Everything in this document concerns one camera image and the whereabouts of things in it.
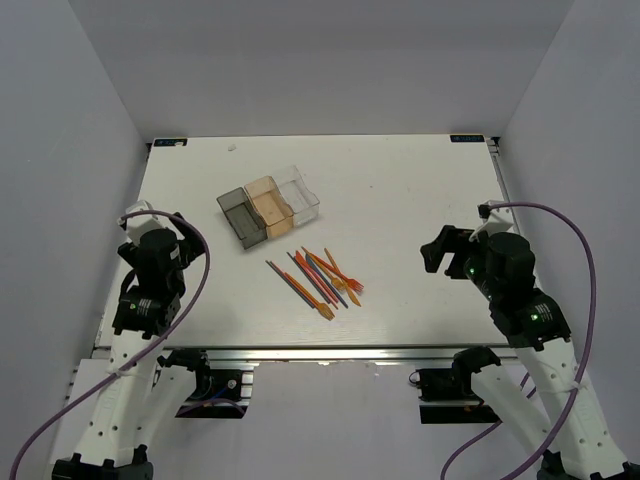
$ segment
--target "clear plastic bin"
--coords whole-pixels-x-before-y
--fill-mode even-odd
[[[272,177],[262,177],[245,185],[247,195],[267,225],[269,238],[279,237],[293,228],[293,210],[284,201]]]
[[[218,204],[245,250],[267,239],[267,226],[243,188],[219,196]]]
[[[278,170],[272,178],[282,198],[293,211],[293,224],[296,227],[318,216],[320,201],[304,184],[295,165]]]

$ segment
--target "black label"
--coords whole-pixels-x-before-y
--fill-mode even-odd
[[[186,138],[156,138],[153,141],[154,147],[184,147],[186,144]]]
[[[449,135],[451,143],[484,143],[483,135]]]

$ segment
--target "translucent tray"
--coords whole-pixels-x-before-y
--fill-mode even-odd
[[[293,224],[296,227],[318,216],[320,201],[304,184],[295,165],[277,171],[272,178],[282,198],[293,211]]]
[[[293,228],[293,210],[284,201],[272,177],[262,177],[245,185],[247,195],[267,225],[269,238],[279,237]]]
[[[267,226],[243,188],[219,196],[218,204],[245,250],[267,239]]]

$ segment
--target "white wall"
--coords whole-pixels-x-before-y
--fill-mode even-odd
[[[70,0],[145,139],[503,132],[572,0]]]
[[[611,430],[640,461],[640,3],[576,0],[502,141],[512,199],[559,208],[589,239],[598,315],[589,371]],[[577,343],[589,303],[584,254],[567,227],[519,212],[543,287]]]
[[[65,0],[0,14],[0,476],[60,409],[115,265],[145,147]],[[51,436],[19,478],[39,478]]]

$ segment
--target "pile of utensils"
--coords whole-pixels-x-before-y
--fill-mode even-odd
[[[320,315],[327,320],[332,320],[335,317],[333,310],[338,309],[338,304],[342,304],[345,308],[349,308],[349,304],[345,301],[341,292],[346,292],[347,296],[358,307],[361,306],[360,300],[357,294],[362,294],[364,286],[353,278],[349,278],[344,275],[337,263],[333,259],[333,256],[328,249],[324,249],[324,253],[327,255],[329,262],[324,261],[317,255],[314,255],[306,248],[302,247],[305,255],[296,250],[295,255],[291,255],[287,252],[287,255],[293,263],[300,269],[300,271],[307,277],[307,280],[313,285],[320,297],[324,300],[321,302],[317,300],[309,291],[303,287],[300,282],[293,278],[290,274],[283,271],[275,263],[265,260],[279,276],[282,278],[297,294],[304,300],[309,307],[316,309]]]

